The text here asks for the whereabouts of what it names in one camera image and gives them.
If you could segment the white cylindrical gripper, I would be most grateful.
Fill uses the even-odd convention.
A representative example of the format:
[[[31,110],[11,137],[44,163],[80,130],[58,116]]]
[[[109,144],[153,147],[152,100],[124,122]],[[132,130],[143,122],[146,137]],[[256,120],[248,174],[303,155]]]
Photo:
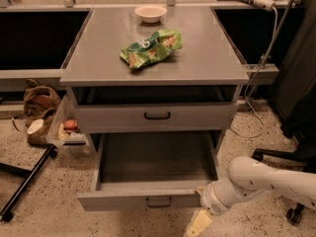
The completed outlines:
[[[250,193],[224,176],[203,189],[200,203],[211,215],[219,216],[226,213],[235,203],[247,201]],[[198,237],[209,226],[211,215],[205,209],[194,212],[184,237]]]

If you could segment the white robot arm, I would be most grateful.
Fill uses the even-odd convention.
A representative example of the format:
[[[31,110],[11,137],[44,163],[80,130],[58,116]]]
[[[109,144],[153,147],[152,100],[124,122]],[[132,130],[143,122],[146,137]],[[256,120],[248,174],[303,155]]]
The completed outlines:
[[[194,212],[184,237],[199,237],[212,216],[226,213],[234,204],[275,192],[311,209],[316,208],[316,175],[270,167],[249,157],[235,158],[228,173],[197,188],[201,209]]]

